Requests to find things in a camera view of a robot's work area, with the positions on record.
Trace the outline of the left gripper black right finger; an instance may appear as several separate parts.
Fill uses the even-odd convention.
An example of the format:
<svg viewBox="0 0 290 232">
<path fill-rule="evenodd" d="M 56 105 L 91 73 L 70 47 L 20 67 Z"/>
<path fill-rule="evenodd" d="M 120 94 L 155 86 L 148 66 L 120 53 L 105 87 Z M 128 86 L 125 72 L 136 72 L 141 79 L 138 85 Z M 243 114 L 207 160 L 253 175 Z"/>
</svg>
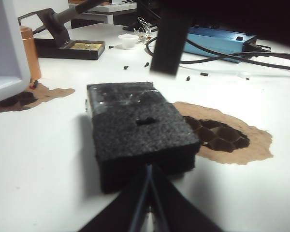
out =
<svg viewBox="0 0 290 232">
<path fill-rule="evenodd" d="M 149 194 L 156 232 L 221 232 L 156 166 L 149 166 Z"/>
</svg>

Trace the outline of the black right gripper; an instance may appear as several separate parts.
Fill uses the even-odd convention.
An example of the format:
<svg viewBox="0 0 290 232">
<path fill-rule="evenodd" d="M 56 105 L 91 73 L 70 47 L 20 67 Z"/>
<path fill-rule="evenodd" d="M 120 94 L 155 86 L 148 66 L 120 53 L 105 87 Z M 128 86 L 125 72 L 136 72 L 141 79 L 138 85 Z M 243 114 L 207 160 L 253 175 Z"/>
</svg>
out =
<svg viewBox="0 0 290 232">
<path fill-rule="evenodd" d="M 195 0 L 195 18 L 290 46 L 290 0 Z"/>
</svg>

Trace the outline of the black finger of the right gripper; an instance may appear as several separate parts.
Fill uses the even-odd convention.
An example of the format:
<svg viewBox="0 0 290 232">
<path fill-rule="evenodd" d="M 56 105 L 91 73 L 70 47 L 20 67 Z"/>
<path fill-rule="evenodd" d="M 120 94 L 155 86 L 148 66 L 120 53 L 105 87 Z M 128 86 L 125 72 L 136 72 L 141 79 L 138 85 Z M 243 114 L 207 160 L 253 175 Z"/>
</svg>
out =
<svg viewBox="0 0 290 232">
<path fill-rule="evenodd" d="M 193 1 L 163 0 L 150 70 L 176 75 L 188 29 L 193 21 Z"/>
</svg>

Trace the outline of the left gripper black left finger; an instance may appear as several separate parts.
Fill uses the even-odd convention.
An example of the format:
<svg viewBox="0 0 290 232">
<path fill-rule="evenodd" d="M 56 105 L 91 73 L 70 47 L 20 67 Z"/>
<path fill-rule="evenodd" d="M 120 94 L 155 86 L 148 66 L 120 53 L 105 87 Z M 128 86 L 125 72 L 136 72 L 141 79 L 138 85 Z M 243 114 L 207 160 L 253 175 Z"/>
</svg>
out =
<svg viewBox="0 0 290 232">
<path fill-rule="evenodd" d="M 150 166 L 144 166 L 119 195 L 81 232 L 139 232 L 149 207 Z"/>
</svg>

